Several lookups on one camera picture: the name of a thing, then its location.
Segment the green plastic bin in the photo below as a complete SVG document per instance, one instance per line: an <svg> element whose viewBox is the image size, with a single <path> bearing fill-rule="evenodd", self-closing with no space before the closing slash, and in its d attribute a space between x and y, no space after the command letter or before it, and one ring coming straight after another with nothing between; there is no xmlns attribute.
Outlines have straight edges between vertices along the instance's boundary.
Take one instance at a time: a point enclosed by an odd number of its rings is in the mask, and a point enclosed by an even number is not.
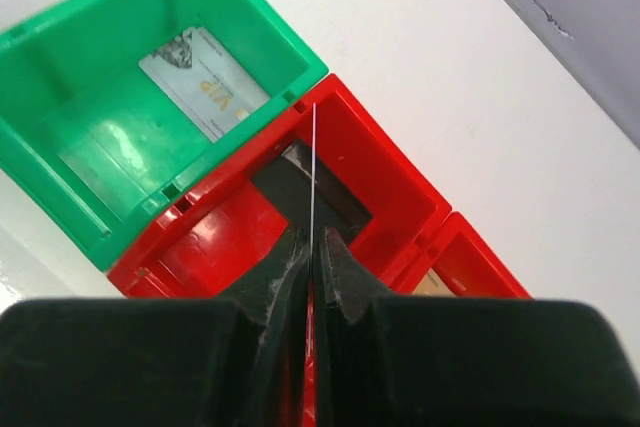
<svg viewBox="0 0 640 427"><path fill-rule="evenodd" d="M189 27L270 96L216 142L139 66ZM1 35L1 166L105 271L327 71L266 0L65 0Z"/></svg>

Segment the gold card with stripe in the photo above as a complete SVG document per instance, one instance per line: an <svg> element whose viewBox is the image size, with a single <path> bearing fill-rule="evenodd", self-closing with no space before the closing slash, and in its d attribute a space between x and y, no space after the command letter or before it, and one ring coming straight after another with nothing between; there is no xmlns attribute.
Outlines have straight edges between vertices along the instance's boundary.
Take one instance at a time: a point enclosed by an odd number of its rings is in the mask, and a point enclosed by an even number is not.
<svg viewBox="0 0 640 427"><path fill-rule="evenodd" d="M434 269L429 269L417 286L412 290L413 295L456 297L456 294L445 284Z"/></svg>

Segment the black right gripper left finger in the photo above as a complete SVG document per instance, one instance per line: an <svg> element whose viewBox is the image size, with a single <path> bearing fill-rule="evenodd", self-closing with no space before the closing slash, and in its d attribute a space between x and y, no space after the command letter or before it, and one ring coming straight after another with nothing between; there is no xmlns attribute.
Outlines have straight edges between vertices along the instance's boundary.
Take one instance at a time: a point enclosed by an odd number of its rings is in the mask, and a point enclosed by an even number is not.
<svg viewBox="0 0 640 427"><path fill-rule="evenodd" d="M299 426L310 249L290 227L206 299L57 298L1 316L5 426Z"/></svg>

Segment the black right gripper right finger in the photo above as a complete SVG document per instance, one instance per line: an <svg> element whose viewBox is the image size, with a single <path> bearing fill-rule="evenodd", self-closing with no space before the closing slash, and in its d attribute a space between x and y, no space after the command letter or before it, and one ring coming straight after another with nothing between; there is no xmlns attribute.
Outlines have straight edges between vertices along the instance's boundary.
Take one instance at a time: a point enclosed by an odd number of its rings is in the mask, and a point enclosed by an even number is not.
<svg viewBox="0 0 640 427"><path fill-rule="evenodd" d="M320 426L635 426L639 382L577 302L401 295L317 231Z"/></svg>

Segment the silver grey card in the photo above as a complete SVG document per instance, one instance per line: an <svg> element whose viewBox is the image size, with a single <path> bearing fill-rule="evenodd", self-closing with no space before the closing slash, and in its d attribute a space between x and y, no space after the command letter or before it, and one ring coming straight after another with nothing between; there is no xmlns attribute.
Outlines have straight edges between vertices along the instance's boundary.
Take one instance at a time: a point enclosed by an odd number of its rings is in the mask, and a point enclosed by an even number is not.
<svg viewBox="0 0 640 427"><path fill-rule="evenodd" d="M270 100L202 27L187 28L141 59L139 66L212 142Z"/></svg>

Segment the red plastic middle bin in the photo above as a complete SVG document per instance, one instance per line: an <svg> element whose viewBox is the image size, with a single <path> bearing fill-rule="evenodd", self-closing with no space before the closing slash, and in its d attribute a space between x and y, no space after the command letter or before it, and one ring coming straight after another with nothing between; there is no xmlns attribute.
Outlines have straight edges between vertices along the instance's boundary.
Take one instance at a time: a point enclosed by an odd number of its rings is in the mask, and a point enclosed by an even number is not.
<svg viewBox="0 0 640 427"><path fill-rule="evenodd" d="M346 245L382 280L397 277L451 208L332 75L174 201L109 270L109 280L133 298L224 295L262 321L285 261L309 228L281 215L252 177L294 141L311 147L313 103L316 161L372 215Z"/></svg>

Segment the red plastic right bin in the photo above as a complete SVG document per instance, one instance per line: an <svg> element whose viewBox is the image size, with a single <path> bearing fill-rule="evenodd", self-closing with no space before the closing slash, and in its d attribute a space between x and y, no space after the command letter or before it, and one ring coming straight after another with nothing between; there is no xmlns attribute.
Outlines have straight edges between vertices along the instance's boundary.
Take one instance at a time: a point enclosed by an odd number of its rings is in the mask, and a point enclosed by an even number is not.
<svg viewBox="0 0 640 427"><path fill-rule="evenodd" d="M450 214L419 248L414 259L391 282L391 288L412 294L429 269L434 269L458 297L531 297L459 212Z"/></svg>

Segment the black card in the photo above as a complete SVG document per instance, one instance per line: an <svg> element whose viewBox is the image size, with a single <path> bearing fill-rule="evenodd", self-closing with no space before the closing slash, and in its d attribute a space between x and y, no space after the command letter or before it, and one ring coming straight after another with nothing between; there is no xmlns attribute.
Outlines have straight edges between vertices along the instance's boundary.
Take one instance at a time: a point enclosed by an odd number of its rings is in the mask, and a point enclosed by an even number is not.
<svg viewBox="0 0 640 427"><path fill-rule="evenodd" d="M256 188L289 222L310 227L311 147L296 140L252 177ZM372 215L352 192L316 161L315 225L338 231L352 243Z"/></svg>

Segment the red plastic bin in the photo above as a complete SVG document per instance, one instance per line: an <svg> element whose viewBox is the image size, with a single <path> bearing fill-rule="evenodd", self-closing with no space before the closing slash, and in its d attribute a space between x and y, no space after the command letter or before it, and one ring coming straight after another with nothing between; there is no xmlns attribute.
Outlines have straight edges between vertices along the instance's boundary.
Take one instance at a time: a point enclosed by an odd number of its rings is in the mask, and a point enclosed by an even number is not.
<svg viewBox="0 0 640 427"><path fill-rule="evenodd" d="M316 161L372 215L346 245L382 280L397 277L451 208L332 75L174 201L109 270L109 280L133 298L224 295L262 321L285 261L309 228L281 215L252 177L294 141L311 147L313 103Z"/></svg>
<svg viewBox="0 0 640 427"><path fill-rule="evenodd" d="M450 214L419 248L414 259L391 282L391 288L412 294L429 269L434 269L458 297L531 297L459 212Z"/></svg>

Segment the dark grey VIP card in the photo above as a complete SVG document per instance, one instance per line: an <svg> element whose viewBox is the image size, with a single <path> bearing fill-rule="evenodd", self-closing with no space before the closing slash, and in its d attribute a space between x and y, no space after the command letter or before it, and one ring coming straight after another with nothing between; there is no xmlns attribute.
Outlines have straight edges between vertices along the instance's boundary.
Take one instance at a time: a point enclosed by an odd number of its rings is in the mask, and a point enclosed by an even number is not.
<svg viewBox="0 0 640 427"><path fill-rule="evenodd" d="M317 137L317 104L311 108L311 193L310 193L310 253L313 253L315 236L315 205L316 205L316 137ZM313 283L309 287L309 301L307 309L307 334L305 357L305 389L303 426L316 426L316 355L315 355L315 317L314 317L314 289Z"/></svg>

